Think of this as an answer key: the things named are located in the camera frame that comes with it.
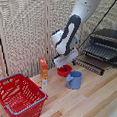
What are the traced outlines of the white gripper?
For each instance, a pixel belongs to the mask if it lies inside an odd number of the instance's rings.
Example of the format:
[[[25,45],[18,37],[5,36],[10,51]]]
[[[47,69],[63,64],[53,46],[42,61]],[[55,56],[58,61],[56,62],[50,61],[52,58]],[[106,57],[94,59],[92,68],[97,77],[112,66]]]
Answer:
[[[74,58],[76,58],[78,55],[78,50],[76,48],[72,49],[72,51],[67,56],[58,56],[54,59],[54,63],[56,64],[57,68],[62,67],[63,65],[66,65],[70,61],[72,61]],[[65,66],[63,66],[63,70],[66,72],[67,69]]]

